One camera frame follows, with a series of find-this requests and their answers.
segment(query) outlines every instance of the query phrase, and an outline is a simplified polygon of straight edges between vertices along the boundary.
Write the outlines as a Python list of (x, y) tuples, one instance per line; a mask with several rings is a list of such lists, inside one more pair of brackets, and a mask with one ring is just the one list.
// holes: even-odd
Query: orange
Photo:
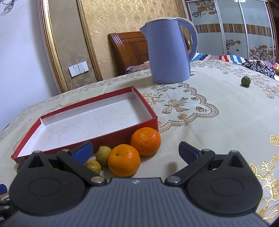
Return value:
[(112, 149), (107, 158), (109, 169), (119, 177), (128, 177), (140, 167), (140, 155), (130, 145), (120, 144)]
[(161, 145), (161, 136), (153, 128), (144, 127), (135, 131), (131, 137), (131, 146), (140, 156), (155, 154)]

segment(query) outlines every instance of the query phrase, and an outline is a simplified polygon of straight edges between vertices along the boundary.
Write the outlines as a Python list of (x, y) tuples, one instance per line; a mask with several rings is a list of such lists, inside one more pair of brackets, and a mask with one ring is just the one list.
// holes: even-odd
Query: tablecloth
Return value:
[[(27, 108), (0, 133), (1, 183), (11, 184), (17, 165), (10, 157), (41, 115), (133, 85), (158, 115), (162, 138), (159, 151), (142, 158), (133, 177), (165, 180), (185, 167), (178, 154), (180, 141), (217, 154), (239, 150), (263, 188), (257, 213), (272, 223), (279, 217), (279, 82), (218, 60), (192, 62), (191, 69), (195, 70), (193, 75), (177, 84), (154, 84), (150, 70), (143, 70), (86, 85)], [(243, 76), (251, 78), (249, 88), (241, 86)], [(107, 179), (113, 176), (108, 169), (101, 175)]]

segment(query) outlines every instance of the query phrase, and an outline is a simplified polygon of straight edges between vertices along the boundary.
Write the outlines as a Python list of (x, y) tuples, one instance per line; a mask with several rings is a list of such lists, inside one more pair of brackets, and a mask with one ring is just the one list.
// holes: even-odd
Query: blue kettle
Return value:
[[(188, 55), (181, 26), (192, 37), (192, 50)], [(184, 18), (159, 18), (148, 21), (140, 31), (148, 44), (152, 81), (173, 84), (190, 78), (190, 62), (198, 50), (198, 34), (193, 23)]]

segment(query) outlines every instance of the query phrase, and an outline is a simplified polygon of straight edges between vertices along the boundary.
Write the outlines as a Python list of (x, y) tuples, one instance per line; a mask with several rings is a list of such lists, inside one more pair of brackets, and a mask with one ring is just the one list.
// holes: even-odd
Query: ribbed gray surface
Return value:
[(4, 227), (266, 227), (256, 214), (216, 217), (191, 204), (180, 188), (161, 179), (114, 178), (91, 188), (75, 208), (49, 217), (16, 213)]

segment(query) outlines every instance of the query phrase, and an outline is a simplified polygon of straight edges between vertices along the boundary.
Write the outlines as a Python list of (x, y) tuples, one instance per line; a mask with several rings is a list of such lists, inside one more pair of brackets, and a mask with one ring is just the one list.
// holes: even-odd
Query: kettle handle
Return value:
[(192, 50), (189, 55), (189, 60), (192, 61), (192, 59), (194, 58), (195, 54), (198, 51), (199, 39), (198, 39), (197, 30), (196, 30), (194, 24), (190, 20), (187, 20), (187, 19), (181, 18), (181, 17), (176, 17), (175, 19), (177, 20), (179, 26), (183, 26), (183, 27), (187, 28), (191, 34), (193, 45), (192, 45)]

